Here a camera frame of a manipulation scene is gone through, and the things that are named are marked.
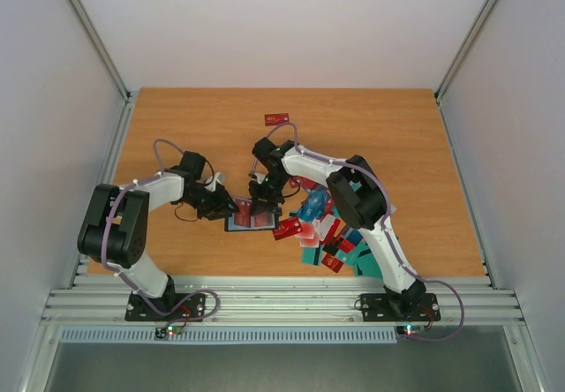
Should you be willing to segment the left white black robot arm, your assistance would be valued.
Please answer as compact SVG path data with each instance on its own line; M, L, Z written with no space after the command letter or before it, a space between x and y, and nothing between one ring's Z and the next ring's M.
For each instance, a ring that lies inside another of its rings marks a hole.
M239 211L221 172L202 178L207 164L203 155L184 151L179 164L147 179L97 185L79 230L79 253L120 277L158 320L172 317L180 304L171 276L145 251L149 213L166 204L187 204L199 219L214 221Z

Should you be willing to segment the black leather card holder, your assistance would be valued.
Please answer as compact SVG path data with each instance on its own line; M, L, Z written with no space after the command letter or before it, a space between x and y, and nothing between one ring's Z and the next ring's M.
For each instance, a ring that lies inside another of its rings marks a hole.
M250 231L262 231L262 230L274 230L278 227L278 223L279 223L279 215L274 215L275 217L275 226L272 229L255 229L253 227L253 221L252 218L254 217L254 215L251 215L251 227L250 228L238 228L233 224L233 215L231 215L229 218L226 218L224 221L224 230L226 232L250 232Z

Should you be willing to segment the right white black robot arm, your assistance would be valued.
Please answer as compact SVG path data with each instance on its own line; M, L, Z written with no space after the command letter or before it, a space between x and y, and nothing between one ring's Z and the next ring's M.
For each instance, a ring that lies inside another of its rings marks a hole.
M390 221L391 203L363 157L334 158L292 140L277 146L268 138L255 143L252 155L267 169L262 180L249 182L252 215L278 210L291 177L326 186L341 219L359 231L380 266L392 314L406 320L419 310L426 287L404 260Z

